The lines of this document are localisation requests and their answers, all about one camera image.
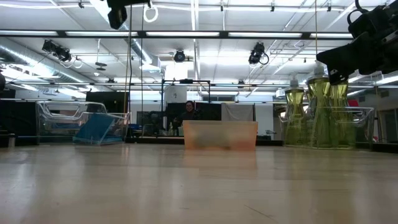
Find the fluorescent light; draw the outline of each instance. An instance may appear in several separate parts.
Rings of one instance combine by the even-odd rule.
[[[218,37],[219,32],[147,32],[149,37]]]
[[[21,85],[10,84],[10,85],[13,85],[13,86],[16,86],[16,87],[19,87],[19,88],[24,88],[26,90],[37,91],[36,88],[34,88],[34,87],[30,86],[30,85],[26,85],[26,84],[21,84]]]
[[[58,36],[55,31],[39,30],[0,30],[0,35],[51,35]]]
[[[311,34],[311,38],[315,38],[316,34]],[[353,38],[351,34],[334,34],[334,33],[321,33],[318,34],[318,38]]]
[[[139,67],[139,69],[141,69],[144,72],[151,72],[151,73],[160,72],[159,67],[150,64],[143,64],[142,66]]]
[[[382,85],[382,84],[387,84],[387,83],[396,82],[396,81],[398,81],[398,75],[393,76],[393,77],[383,78],[382,80],[377,81],[376,84]]]
[[[52,76],[52,75],[40,75],[40,76],[33,76],[33,77],[35,77],[35,78],[61,78],[58,75],[54,75],[54,76]]]
[[[129,31],[66,31],[67,35],[88,37],[88,36],[105,36],[105,37],[128,37]],[[137,32],[131,32],[132,36],[137,36]]]
[[[302,33],[290,32],[230,32],[230,37],[301,37]]]

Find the man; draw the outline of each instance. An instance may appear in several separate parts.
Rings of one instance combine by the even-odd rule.
[[[183,121],[198,120],[198,113],[195,111],[193,102],[188,100],[185,103],[185,112],[173,120],[173,129],[178,135],[178,127],[181,127]]]

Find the black equipment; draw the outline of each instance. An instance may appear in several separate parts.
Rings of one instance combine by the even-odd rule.
[[[362,75],[376,71],[391,73],[398,70],[398,1],[389,6],[365,10],[355,0],[362,15],[351,22],[348,14],[348,31],[354,37],[352,43],[321,52],[317,60],[328,66],[329,82],[337,85],[359,70]]]
[[[107,2],[108,7],[111,8],[111,12],[108,14],[109,24],[116,30],[118,30],[127,19],[126,6],[148,3],[148,6],[150,7],[150,0],[107,0]]]
[[[183,62],[185,61],[185,54],[183,50],[177,50],[177,52],[174,55],[174,61],[175,62]]]
[[[70,62],[70,60],[72,59],[72,55],[70,54],[69,49],[59,46],[51,40],[44,41],[42,50],[48,54],[52,54],[54,57],[57,57],[63,62]]]
[[[261,59],[266,56],[268,58],[268,61],[266,63],[262,63]],[[269,62],[269,57],[266,54],[266,48],[264,47],[264,43],[257,43],[256,46],[254,46],[253,50],[250,53],[249,57],[249,63],[251,65],[257,65],[258,63],[262,65],[266,65]]]

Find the wall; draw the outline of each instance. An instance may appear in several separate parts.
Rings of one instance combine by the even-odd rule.
[[[393,110],[398,108],[398,90],[389,90],[389,96],[381,98],[380,95],[376,94],[365,94],[365,101],[359,102],[359,106],[362,107],[372,107],[376,111],[386,111],[386,110]],[[386,138],[386,117],[384,113],[381,113],[380,116],[380,129],[377,126],[377,121],[374,124],[374,132],[373,136],[378,137],[379,139]]]

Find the white panel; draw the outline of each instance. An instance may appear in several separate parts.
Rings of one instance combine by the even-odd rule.
[[[274,107],[272,104],[256,103],[256,121],[259,123],[258,135],[266,135],[267,130],[274,130]]]

